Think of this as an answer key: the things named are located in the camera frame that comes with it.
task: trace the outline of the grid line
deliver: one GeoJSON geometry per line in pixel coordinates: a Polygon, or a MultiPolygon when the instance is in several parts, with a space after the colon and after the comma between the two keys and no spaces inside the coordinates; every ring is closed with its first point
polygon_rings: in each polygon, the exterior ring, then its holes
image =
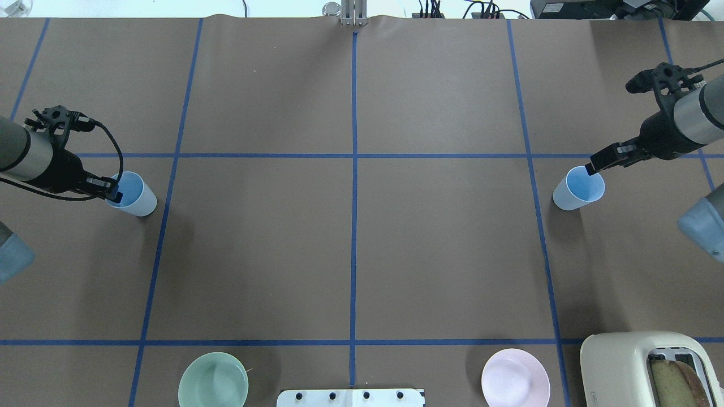
{"type": "MultiPolygon", "coordinates": [[[[116,153],[76,153],[80,158],[118,159],[116,153]]],[[[531,153],[535,159],[589,159],[593,153],[531,153]]],[[[174,153],[123,153],[125,158],[175,158],[174,153]]],[[[182,159],[527,159],[525,153],[180,153],[182,159]]],[[[724,159],[724,154],[697,151],[679,159],[724,159]]]]}
{"type": "MultiPolygon", "coordinates": [[[[692,337],[699,343],[724,343],[724,337],[692,337]]],[[[484,345],[581,345],[582,338],[503,338],[503,339],[358,339],[357,346],[484,346],[484,345]]],[[[235,347],[284,347],[284,346],[349,346],[346,339],[311,339],[311,340],[146,340],[145,347],[175,346],[235,346],[235,347]]],[[[93,340],[93,339],[5,339],[0,346],[139,346],[140,340],[93,340]]]]}
{"type": "Polygon", "coordinates": [[[176,138],[176,149],[174,151],[174,161],[171,165],[171,175],[169,176],[169,186],[166,191],[166,203],[164,205],[164,214],[161,218],[161,227],[159,230],[159,241],[156,246],[156,258],[153,262],[153,272],[151,273],[151,283],[148,285],[148,299],[146,300],[146,311],[143,316],[143,328],[140,333],[140,343],[138,345],[138,355],[136,356],[136,364],[133,372],[133,381],[131,383],[130,396],[128,398],[128,406],[133,407],[135,404],[136,390],[138,389],[138,380],[140,377],[140,368],[143,363],[143,351],[146,346],[146,336],[148,335],[148,323],[151,319],[151,308],[153,307],[153,295],[156,291],[156,278],[159,275],[159,265],[161,263],[161,253],[164,247],[164,238],[166,235],[166,226],[168,225],[169,210],[174,192],[174,182],[176,179],[176,170],[178,168],[179,153],[181,152],[181,142],[183,142],[183,131],[186,124],[186,113],[188,112],[188,101],[191,97],[191,87],[193,85],[193,74],[196,67],[196,57],[198,56],[198,46],[201,42],[201,29],[203,28],[203,18],[198,19],[196,28],[196,40],[193,46],[193,56],[191,57],[191,66],[188,73],[188,82],[186,83],[186,94],[184,95],[183,108],[181,110],[181,120],[179,123],[179,132],[176,138]]]}
{"type": "Polygon", "coordinates": [[[25,87],[28,85],[28,80],[30,79],[30,73],[33,71],[33,68],[35,66],[35,61],[38,59],[38,54],[41,51],[41,46],[43,45],[43,40],[45,39],[45,34],[48,32],[48,25],[50,25],[50,18],[46,18],[45,23],[43,24],[43,29],[41,30],[41,35],[38,38],[38,43],[35,45],[35,51],[33,51],[33,57],[30,58],[30,64],[28,65],[28,70],[25,71],[25,77],[22,79],[22,85],[20,85],[20,90],[17,92],[17,98],[15,99],[15,104],[12,106],[12,112],[10,113],[10,120],[15,120],[15,115],[17,114],[17,109],[20,107],[20,101],[22,100],[23,94],[25,94],[25,87]]]}
{"type": "Polygon", "coordinates": [[[538,198],[538,185],[536,183],[536,173],[533,166],[533,155],[531,153],[531,141],[528,137],[528,122],[526,121],[526,108],[523,103],[523,91],[521,89],[521,77],[518,73],[518,60],[515,57],[515,41],[513,40],[513,27],[510,20],[506,20],[508,26],[508,42],[510,43],[510,59],[513,63],[513,77],[515,78],[515,92],[518,95],[518,110],[521,115],[521,127],[523,129],[523,141],[526,144],[526,154],[528,160],[528,172],[531,178],[531,189],[533,190],[533,203],[536,209],[536,221],[538,223],[538,235],[541,243],[541,251],[543,253],[543,262],[545,265],[546,281],[548,285],[548,301],[550,304],[551,320],[553,323],[553,333],[555,335],[555,346],[558,352],[558,368],[560,370],[560,380],[563,384],[563,399],[566,407],[571,407],[571,398],[568,390],[568,377],[565,373],[565,362],[563,359],[563,346],[560,343],[560,325],[558,322],[558,311],[555,305],[555,292],[553,290],[553,278],[550,272],[550,261],[548,259],[548,247],[545,240],[545,231],[543,229],[543,218],[541,215],[541,205],[538,198]]]}
{"type": "Polygon", "coordinates": [[[357,36],[352,33],[352,238],[350,243],[350,388],[357,377],[357,36]]]}
{"type": "MultiPolygon", "coordinates": [[[[659,17],[659,31],[661,31],[661,40],[664,43],[664,49],[666,50],[666,57],[669,59],[669,64],[674,65],[674,59],[671,56],[671,48],[669,47],[669,39],[666,36],[666,27],[664,27],[664,20],[659,17]]],[[[702,161],[702,168],[704,169],[704,175],[707,177],[707,183],[709,184],[709,189],[714,190],[714,181],[712,180],[712,175],[709,172],[709,165],[707,164],[707,157],[704,155],[704,151],[700,148],[697,150],[697,157],[702,161]]]]}

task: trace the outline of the blue plastic object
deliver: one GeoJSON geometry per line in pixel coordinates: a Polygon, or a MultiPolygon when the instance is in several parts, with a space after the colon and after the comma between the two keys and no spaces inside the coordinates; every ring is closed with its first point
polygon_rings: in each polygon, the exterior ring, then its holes
{"type": "Polygon", "coordinates": [[[34,259],[33,250],[17,234],[13,233],[0,246],[0,284],[30,266],[34,259]]]}
{"type": "Polygon", "coordinates": [[[120,203],[106,201],[108,205],[116,208],[129,206],[140,198],[140,194],[143,192],[143,180],[134,172],[123,172],[123,177],[118,183],[118,191],[123,193],[120,203]]]}
{"type": "Polygon", "coordinates": [[[708,199],[699,200],[679,218],[677,225],[711,257],[724,263],[724,219],[708,199]]]}

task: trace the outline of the power cord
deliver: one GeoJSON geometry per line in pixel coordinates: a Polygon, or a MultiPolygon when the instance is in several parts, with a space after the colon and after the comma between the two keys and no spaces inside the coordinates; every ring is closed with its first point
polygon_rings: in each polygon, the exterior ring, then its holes
{"type": "Polygon", "coordinates": [[[484,2],[482,2],[482,1],[471,1],[471,2],[470,2],[470,5],[469,5],[468,8],[467,8],[467,10],[465,10],[465,14],[463,14],[463,18],[465,18],[465,17],[468,16],[468,13],[470,12],[470,9],[472,9],[473,6],[476,5],[476,4],[480,4],[480,12],[482,13],[482,12],[485,11],[485,4],[492,4],[492,2],[490,2],[490,3],[484,3],[484,2]]]}
{"type": "Polygon", "coordinates": [[[702,9],[700,11],[700,13],[702,13],[704,16],[706,16],[706,18],[708,18],[709,20],[716,21],[716,20],[714,20],[714,17],[711,14],[709,14],[709,12],[707,10],[702,9]]]}
{"type": "Polygon", "coordinates": [[[704,65],[703,67],[689,68],[689,69],[686,70],[686,73],[687,73],[688,75],[690,75],[690,74],[692,74],[692,73],[701,72],[701,71],[703,71],[703,70],[708,70],[709,68],[715,67],[715,66],[717,66],[717,65],[719,65],[719,64],[722,64],[722,63],[724,63],[724,58],[719,59],[718,61],[714,61],[714,62],[712,62],[711,64],[706,64],[706,65],[704,65]]]}
{"type": "Polygon", "coordinates": [[[440,12],[441,0],[425,0],[425,7],[422,7],[422,0],[418,0],[420,4],[420,18],[443,18],[440,12]]]}
{"type": "Polygon", "coordinates": [[[523,19],[525,19],[525,20],[530,20],[530,18],[529,18],[527,15],[519,12],[518,10],[513,10],[513,9],[498,10],[498,11],[497,11],[497,18],[500,18],[500,13],[502,13],[502,12],[514,12],[514,13],[518,13],[520,16],[523,17],[523,19]]]}

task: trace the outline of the black device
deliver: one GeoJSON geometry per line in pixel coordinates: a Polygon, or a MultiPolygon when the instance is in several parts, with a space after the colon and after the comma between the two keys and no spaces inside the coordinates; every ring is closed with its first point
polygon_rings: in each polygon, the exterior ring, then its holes
{"type": "Polygon", "coordinates": [[[35,119],[26,119],[25,127],[0,117],[0,174],[26,185],[0,177],[5,182],[49,198],[86,201],[93,198],[121,201],[118,181],[123,174],[123,155],[103,123],[63,106],[34,109],[35,119]],[[83,169],[78,156],[65,149],[71,131],[90,132],[100,127],[106,132],[119,157],[118,179],[99,177],[83,169]],[[55,196],[67,191],[82,198],[55,196]]]}
{"type": "Polygon", "coordinates": [[[692,20],[709,0],[531,0],[537,19],[692,20]]]}

